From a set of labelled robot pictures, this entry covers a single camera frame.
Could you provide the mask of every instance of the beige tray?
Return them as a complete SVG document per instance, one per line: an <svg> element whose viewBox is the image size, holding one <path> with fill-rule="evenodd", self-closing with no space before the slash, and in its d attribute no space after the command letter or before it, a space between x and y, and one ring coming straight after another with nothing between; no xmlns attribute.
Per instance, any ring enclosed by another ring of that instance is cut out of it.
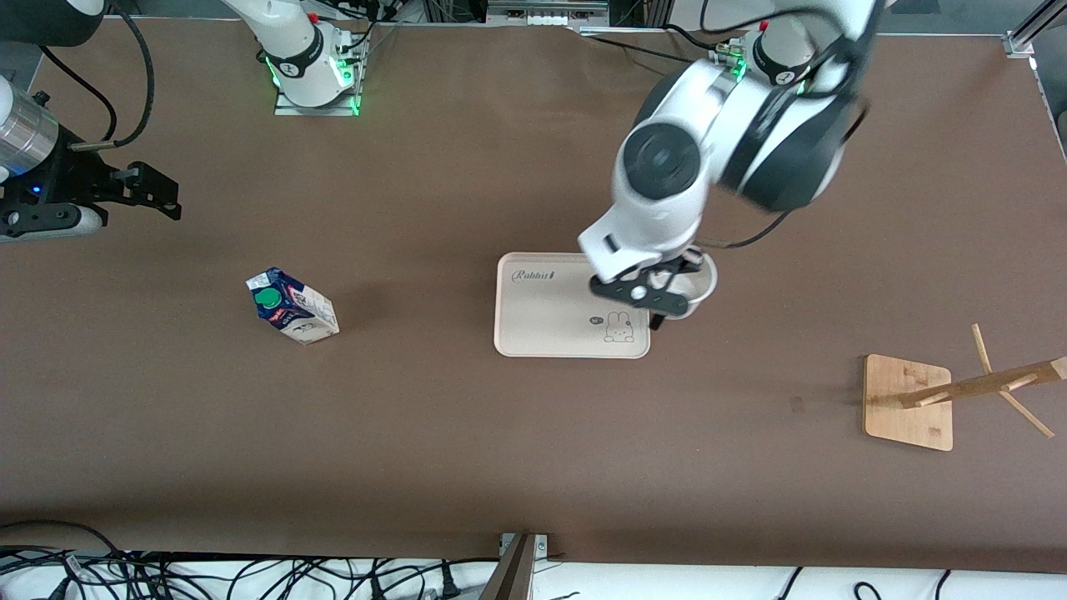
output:
<svg viewBox="0 0 1067 600"><path fill-rule="evenodd" d="M649 312L593 296L592 275L582 254L506 254L496 268L497 351L505 357L643 357Z"/></svg>

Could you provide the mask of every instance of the green bottle cap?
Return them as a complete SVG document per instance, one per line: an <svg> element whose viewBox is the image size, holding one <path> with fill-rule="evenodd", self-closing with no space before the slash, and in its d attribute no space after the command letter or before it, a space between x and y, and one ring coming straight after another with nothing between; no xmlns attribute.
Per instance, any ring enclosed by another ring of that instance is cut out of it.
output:
<svg viewBox="0 0 1067 600"><path fill-rule="evenodd" d="M262 304L264 309L273 309L282 303L282 293L273 287L265 287L253 296L256 303Z"/></svg>

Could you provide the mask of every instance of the milk carton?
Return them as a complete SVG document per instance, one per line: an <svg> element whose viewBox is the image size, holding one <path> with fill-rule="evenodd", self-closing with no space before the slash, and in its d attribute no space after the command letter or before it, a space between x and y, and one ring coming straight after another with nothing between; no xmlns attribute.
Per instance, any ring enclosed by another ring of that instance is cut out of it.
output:
<svg viewBox="0 0 1067 600"><path fill-rule="evenodd" d="M306 345L340 331L333 302L282 269L271 267L244 283L259 318L297 342Z"/></svg>

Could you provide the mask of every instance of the wooden stand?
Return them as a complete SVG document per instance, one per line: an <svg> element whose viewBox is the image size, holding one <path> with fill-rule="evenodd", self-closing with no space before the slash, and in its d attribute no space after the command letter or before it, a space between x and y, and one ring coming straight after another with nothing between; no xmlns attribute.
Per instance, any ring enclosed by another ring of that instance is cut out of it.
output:
<svg viewBox="0 0 1067 600"><path fill-rule="evenodd" d="M993 373L977 325L971 326L985 375L952 382L949 369L880 354L863 366L863 430L927 448L952 449L952 402L998 393L1046 437L1054 433L1012 392L1024 385L1067 379L1067 357Z"/></svg>

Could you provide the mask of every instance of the brown table surface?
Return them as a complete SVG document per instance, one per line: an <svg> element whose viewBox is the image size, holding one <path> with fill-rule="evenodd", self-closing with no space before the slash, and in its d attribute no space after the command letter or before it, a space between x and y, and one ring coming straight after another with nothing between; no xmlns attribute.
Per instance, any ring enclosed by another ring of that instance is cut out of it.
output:
<svg viewBox="0 0 1067 600"><path fill-rule="evenodd" d="M716 253L719 288L646 358L524 360L493 347L496 262L577 251L672 63L409 27L363 115L274 117L242 23L140 22L156 108L108 156L180 181L185 217L115 207L93 237L0 249L4 520L142 549L469 556L525 528L572 560L1067 567L1067 386L1018 394L1052 440L997 397L957 404L951 453L860 428L866 353L977 375L975 321L994 367L1067 353L1067 170L997 38L881 38L829 190ZM129 131L122 23L61 56ZM35 88L102 130L53 67ZM702 233L766 221L716 192ZM257 319L244 280L269 266L341 334L301 347Z"/></svg>

